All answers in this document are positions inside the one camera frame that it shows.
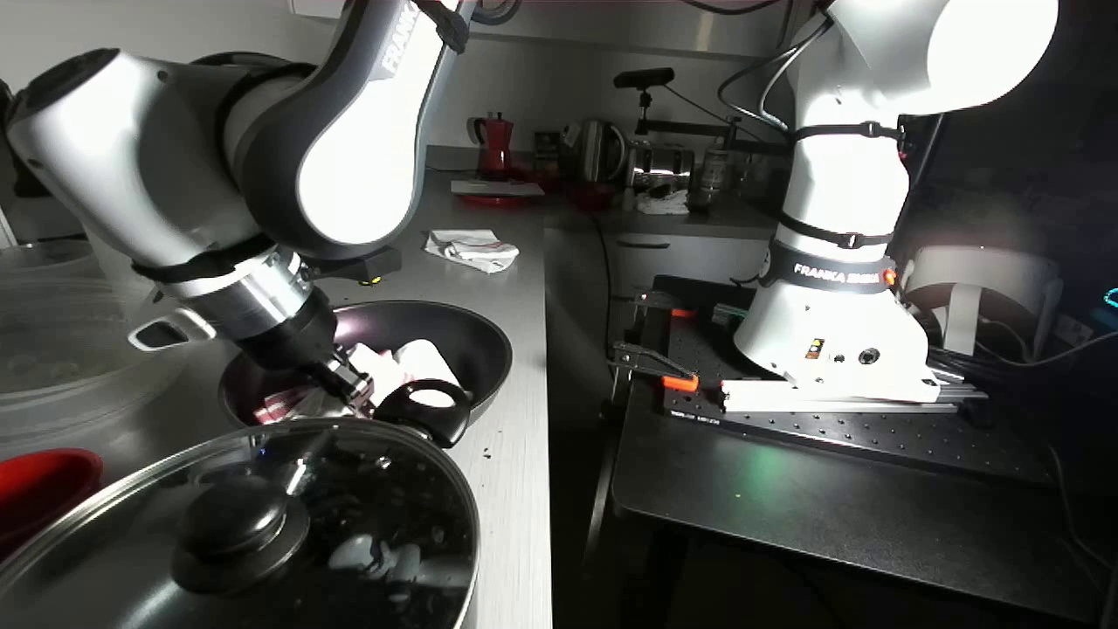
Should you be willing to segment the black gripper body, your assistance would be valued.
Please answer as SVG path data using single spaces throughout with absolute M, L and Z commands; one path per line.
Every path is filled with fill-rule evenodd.
M 264 371 L 316 375 L 337 355 L 335 311 L 329 298 L 314 290 L 292 319 L 242 338 L 237 349 Z

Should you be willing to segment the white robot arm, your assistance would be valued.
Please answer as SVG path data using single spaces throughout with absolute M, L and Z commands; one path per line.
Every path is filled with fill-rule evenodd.
M 21 163 L 206 335 L 314 375 L 361 406 L 378 388 L 305 281 L 357 271 L 411 218 L 426 122 L 475 0 L 347 0 L 329 56 L 167 63 L 92 49 L 7 108 Z M 823 0 L 780 56 L 789 184 L 732 349 L 764 371 L 732 412 L 935 406 L 945 381 L 888 285 L 907 191 L 901 122 L 1011 93 L 1044 56 L 1057 0 Z

